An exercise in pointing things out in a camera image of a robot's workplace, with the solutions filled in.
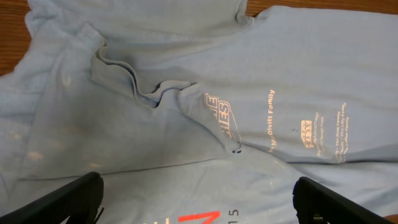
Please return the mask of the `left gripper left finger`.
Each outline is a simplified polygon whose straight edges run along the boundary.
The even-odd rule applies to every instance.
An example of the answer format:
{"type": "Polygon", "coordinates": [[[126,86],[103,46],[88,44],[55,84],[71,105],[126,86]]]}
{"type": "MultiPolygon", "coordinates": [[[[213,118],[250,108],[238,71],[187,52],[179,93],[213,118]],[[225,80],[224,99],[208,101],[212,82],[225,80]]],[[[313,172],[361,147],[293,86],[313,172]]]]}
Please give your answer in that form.
{"type": "Polygon", "coordinates": [[[104,181],[99,173],[86,175],[30,204],[1,217],[2,224],[95,224],[104,208],[104,181]]]}

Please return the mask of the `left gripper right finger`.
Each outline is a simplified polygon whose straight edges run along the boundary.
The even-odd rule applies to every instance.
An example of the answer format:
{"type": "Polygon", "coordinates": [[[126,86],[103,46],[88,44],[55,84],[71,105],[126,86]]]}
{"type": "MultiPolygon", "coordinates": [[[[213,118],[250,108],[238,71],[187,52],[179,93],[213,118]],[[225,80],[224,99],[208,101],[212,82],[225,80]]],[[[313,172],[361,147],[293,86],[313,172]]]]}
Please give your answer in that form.
{"type": "Polygon", "coordinates": [[[300,224],[392,224],[308,177],[296,181],[293,206],[300,224]]]}

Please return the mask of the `light blue printed t-shirt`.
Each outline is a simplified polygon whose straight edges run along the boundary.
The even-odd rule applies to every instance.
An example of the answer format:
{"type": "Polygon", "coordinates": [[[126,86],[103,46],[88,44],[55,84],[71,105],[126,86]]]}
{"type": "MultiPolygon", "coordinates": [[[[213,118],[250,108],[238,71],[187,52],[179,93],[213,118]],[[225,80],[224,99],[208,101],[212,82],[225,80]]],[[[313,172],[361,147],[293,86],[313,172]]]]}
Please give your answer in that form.
{"type": "Polygon", "coordinates": [[[1,214],[89,172],[101,223],[297,223],[309,177],[397,213],[397,16],[41,1],[1,77],[1,214]]]}

